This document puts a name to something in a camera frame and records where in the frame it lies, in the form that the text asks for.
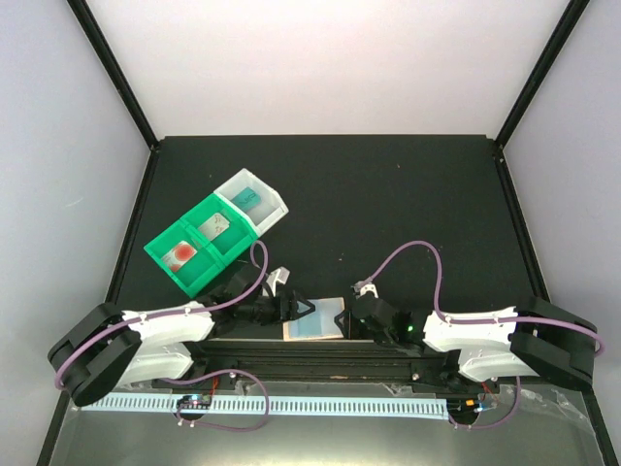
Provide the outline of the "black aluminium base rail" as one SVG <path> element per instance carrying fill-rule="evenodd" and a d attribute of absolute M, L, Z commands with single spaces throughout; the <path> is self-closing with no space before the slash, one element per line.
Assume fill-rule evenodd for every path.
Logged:
<path fill-rule="evenodd" d="M 246 371 L 262 382 L 387 383 L 439 394 L 499 391 L 492 377 L 472 382 L 457 372 L 457 355 L 430 350 L 420 355 L 376 345 L 372 341 L 284 342 L 214 339 L 187 343 L 191 356 L 183 381 L 222 370 Z"/>

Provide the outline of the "right black frame post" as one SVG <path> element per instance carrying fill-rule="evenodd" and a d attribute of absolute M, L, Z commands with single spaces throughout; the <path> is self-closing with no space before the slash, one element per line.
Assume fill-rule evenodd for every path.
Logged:
<path fill-rule="evenodd" d="M 589 3 L 571 0 L 567 4 L 495 138 L 499 148 L 507 146 Z"/>

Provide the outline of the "teal VIP credit card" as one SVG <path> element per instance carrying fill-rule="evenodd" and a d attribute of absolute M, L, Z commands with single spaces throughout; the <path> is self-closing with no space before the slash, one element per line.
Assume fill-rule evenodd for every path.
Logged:
<path fill-rule="evenodd" d="M 242 212 L 247 213 L 261 204 L 261 196 L 251 187 L 245 187 L 236 194 L 231 202 Z"/>

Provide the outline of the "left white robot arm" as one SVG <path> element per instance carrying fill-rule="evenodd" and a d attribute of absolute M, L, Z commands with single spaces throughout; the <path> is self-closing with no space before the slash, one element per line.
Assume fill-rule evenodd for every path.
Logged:
<path fill-rule="evenodd" d="M 54 383 L 79 407 L 132 383 L 174 379 L 199 386 L 209 365 L 187 344 L 218 338 L 238 324 L 277 325 L 314 313 L 314 304 L 287 286 L 288 275 L 284 267 L 262 275 L 246 265 L 182 305 L 129 311 L 102 303 L 49 350 Z"/>

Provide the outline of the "right controller board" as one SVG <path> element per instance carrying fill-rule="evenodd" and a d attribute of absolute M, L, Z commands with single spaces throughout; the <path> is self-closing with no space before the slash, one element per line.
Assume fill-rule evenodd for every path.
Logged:
<path fill-rule="evenodd" d="M 454 398 L 446 400 L 447 410 L 451 413 L 482 413 L 496 409 L 498 404 L 493 398 Z"/>

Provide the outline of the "controller board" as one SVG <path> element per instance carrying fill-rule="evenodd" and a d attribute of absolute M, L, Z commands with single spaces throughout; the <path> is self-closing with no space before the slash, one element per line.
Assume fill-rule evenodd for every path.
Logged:
<path fill-rule="evenodd" d="M 187 394 L 183 395 L 177 402 L 178 410 L 207 410 L 212 404 L 212 397 L 209 394 Z"/>
<path fill-rule="evenodd" d="M 493 398 L 454 398 L 446 400 L 447 410 L 451 413 L 482 413 L 496 409 L 498 404 Z"/>

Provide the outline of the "green bin near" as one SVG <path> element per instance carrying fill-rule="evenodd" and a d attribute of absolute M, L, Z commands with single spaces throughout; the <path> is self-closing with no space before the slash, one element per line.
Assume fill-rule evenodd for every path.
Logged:
<path fill-rule="evenodd" d="M 191 298 L 196 297 L 225 267 L 215 246 L 181 219 L 149 241 L 144 250 Z"/>

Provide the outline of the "green bin middle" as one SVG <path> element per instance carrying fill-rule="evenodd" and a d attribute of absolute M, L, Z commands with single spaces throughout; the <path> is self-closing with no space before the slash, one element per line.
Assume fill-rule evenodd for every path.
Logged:
<path fill-rule="evenodd" d="M 215 193 L 203 199 L 180 218 L 198 235 L 199 243 L 212 248 L 228 266 L 242 255 L 258 236 L 236 208 Z"/>

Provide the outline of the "green bin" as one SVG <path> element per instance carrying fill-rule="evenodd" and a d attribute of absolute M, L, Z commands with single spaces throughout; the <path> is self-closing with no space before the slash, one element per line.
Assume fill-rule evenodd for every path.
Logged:
<path fill-rule="evenodd" d="M 149 241 L 144 250 L 191 298 L 196 297 L 225 267 L 215 246 L 181 219 Z"/>
<path fill-rule="evenodd" d="M 198 235 L 199 243 L 212 248 L 228 266 L 242 255 L 258 236 L 236 208 L 215 193 L 203 199 L 180 218 Z"/>

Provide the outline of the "left black frame post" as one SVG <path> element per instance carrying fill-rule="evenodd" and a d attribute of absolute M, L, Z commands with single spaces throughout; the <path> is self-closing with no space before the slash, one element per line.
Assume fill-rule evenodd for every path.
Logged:
<path fill-rule="evenodd" d="M 127 112 L 133 119 L 142 138 L 147 144 L 147 147 L 150 150 L 156 149 L 159 146 L 158 138 L 149 124 L 139 100 L 118 63 L 88 3 L 84 0 L 67 0 L 67 4 L 82 28 L 89 44 L 95 51 L 100 63 L 104 67 Z"/>

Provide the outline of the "floral card in bin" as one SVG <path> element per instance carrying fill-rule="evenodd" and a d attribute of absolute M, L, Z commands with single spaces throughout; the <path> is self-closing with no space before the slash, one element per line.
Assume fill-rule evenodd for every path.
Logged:
<path fill-rule="evenodd" d="M 229 226 L 230 222 L 223 214 L 214 213 L 198 227 L 198 230 L 209 241 L 212 241 L 224 233 Z"/>

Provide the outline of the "tan card holder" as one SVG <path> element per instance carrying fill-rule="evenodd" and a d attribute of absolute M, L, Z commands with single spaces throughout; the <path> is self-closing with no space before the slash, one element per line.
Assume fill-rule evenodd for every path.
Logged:
<path fill-rule="evenodd" d="M 342 297 L 323 298 L 311 300 L 315 305 L 315 312 L 321 315 L 322 335 L 315 338 L 293 339 L 288 335 L 288 324 L 292 321 L 285 322 L 282 325 L 282 338 L 285 342 L 301 342 L 301 341 L 322 341 L 342 339 L 343 335 L 334 323 L 334 317 L 344 310 L 344 300 Z"/>

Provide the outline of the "left controller board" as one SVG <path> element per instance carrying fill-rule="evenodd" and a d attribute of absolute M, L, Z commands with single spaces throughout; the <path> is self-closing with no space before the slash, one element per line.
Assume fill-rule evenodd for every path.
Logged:
<path fill-rule="evenodd" d="M 212 397 L 209 394 L 187 394 L 183 395 L 177 402 L 178 410 L 207 410 L 212 404 Z"/>

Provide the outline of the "red dot card in bin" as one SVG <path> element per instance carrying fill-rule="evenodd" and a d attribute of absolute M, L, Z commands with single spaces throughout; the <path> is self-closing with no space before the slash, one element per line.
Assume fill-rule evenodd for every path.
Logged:
<path fill-rule="evenodd" d="M 162 256 L 162 262 L 171 272 L 176 273 L 196 255 L 196 252 L 192 245 L 180 241 Z"/>

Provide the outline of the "black frame post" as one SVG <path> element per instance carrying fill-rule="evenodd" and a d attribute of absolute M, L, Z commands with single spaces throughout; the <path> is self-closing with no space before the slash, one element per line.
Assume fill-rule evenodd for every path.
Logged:
<path fill-rule="evenodd" d="M 67 4 L 82 28 L 89 44 L 95 51 L 100 63 L 104 67 L 127 112 L 133 119 L 142 138 L 147 144 L 147 147 L 150 150 L 156 149 L 159 146 L 158 138 L 149 124 L 139 100 L 118 63 L 88 3 L 84 0 L 67 0 Z"/>
<path fill-rule="evenodd" d="M 499 148 L 507 146 L 589 3 L 571 0 L 567 4 L 495 138 Z"/>

